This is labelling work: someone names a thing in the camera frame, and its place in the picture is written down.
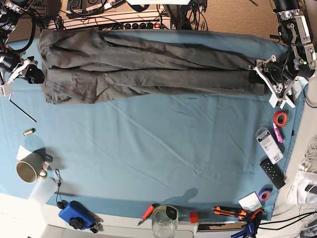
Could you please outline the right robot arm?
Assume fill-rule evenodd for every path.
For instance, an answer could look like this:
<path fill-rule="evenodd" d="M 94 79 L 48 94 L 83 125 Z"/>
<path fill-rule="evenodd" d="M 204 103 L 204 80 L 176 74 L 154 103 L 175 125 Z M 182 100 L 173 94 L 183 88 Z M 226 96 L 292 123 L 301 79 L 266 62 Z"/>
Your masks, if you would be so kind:
<path fill-rule="evenodd" d="M 34 57 L 23 59 L 22 56 L 31 46 L 35 38 L 36 16 L 31 8 L 32 0 L 2 0 L 0 2 L 0 95 L 11 96 L 12 82 L 24 79 L 29 84 L 42 84 L 43 72 L 37 67 Z M 23 15 L 32 20 L 32 30 L 28 43 L 21 49 L 14 50 L 6 43 Z"/>

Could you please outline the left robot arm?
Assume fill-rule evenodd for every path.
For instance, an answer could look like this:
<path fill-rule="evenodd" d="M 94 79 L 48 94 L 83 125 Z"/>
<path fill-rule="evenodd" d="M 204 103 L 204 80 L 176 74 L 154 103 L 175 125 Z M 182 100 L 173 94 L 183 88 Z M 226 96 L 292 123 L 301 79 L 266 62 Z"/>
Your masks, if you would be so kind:
<path fill-rule="evenodd" d="M 275 0 L 271 6 L 279 23 L 275 38 L 285 45 L 286 58 L 277 60 L 275 55 L 271 55 L 267 60 L 258 59 L 249 70 L 255 71 L 267 85 L 271 92 L 269 103 L 273 108 L 282 109 L 286 104 L 294 108 L 296 99 L 291 96 L 296 83 L 300 89 L 295 96 L 299 96 L 316 72 L 315 48 L 300 0 Z"/>

